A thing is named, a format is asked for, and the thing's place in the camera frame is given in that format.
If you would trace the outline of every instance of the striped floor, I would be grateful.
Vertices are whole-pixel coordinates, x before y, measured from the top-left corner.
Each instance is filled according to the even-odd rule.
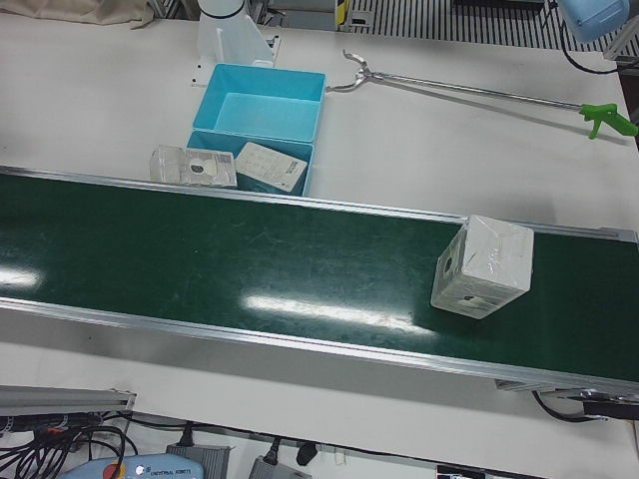
[[[352,0],[351,10],[370,12],[370,26],[353,26],[354,33],[426,38],[516,47],[559,49],[561,18],[548,6],[540,13],[488,7],[454,6],[453,0]],[[603,51],[615,34],[590,44],[570,36],[572,51]],[[639,57],[639,35],[621,52]]]

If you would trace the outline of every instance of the blue tray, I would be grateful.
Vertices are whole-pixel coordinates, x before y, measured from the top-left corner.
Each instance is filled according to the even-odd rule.
[[[325,75],[218,64],[194,130],[313,143]]]
[[[198,148],[202,150],[218,150],[223,152],[231,152],[234,157],[240,154],[240,151],[247,142],[253,142],[263,147],[276,150],[277,152],[290,155],[299,160],[308,163],[307,170],[304,177],[299,181],[296,188],[289,193],[290,196],[300,197],[306,193],[307,182],[309,179],[309,171],[311,169],[311,161],[313,160],[313,145],[308,143],[293,143],[284,142],[281,140],[265,139],[265,138],[253,138],[253,137],[241,137],[238,135],[227,135],[224,133],[213,132],[193,132],[189,138],[187,147]],[[238,186],[249,185],[248,182],[241,182],[238,178]],[[259,193],[274,193],[274,191],[268,191],[259,189],[257,184],[251,183],[247,188],[248,191]]]

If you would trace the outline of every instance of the white tabletop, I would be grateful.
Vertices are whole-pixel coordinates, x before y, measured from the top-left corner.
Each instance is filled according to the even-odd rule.
[[[326,71],[332,84],[352,79],[355,65],[340,56],[349,48],[390,73],[622,104],[616,78],[573,71],[557,52],[281,35],[280,67]],[[197,25],[180,21],[131,31],[0,15],[0,163],[146,179],[158,144],[189,137],[203,94],[190,86],[196,37]],[[597,54],[578,58],[606,66]],[[493,110],[378,85],[328,95],[311,195],[639,229],[631,141],[610,131],[589,141],[570,113],[480,102]],[[146,412],[522,474],[639,471],[624,422],[563,424],[485,379],[17,312],[1,319],[0,383],[130,389]]]
[[[184,145],[203,90],[191,87],[197,29],[132,31],[0,16],[0,162],[146,180],[158,144]],[[351,82],[356,64],[570,103],[616,102],[616,76],[559,52],[283,30],[281,68]],[[578,55],[597,68],[599,54]],[[579,227],[639,230],[639,155],[576,113],[381,85],[325,96],[309,195]]]

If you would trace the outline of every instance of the white package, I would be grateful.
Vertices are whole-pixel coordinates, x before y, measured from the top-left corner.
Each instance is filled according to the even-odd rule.
[[[233,154],[160,145],[151,156],[151,181],[172,185],[236,188]]]
[[[530,289],[534,232],[471,216],[437,260],[430,304],[481,319]]]
[[[300,182],[307,162],[248,142],[236,158],[239,174],[290,193]]]

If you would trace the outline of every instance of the power adapter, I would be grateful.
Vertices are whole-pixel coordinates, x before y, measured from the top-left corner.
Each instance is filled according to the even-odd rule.
[[[260,456],[253,464],[249,479],[313,479],[313,477],[284,464],[270,464],[265,462],[264,456]]]
[[[205,479],[227,479],[229,455],[231,454],[230,447],[181,446],[179,444],[167,446],[167,452],[202,464]]]

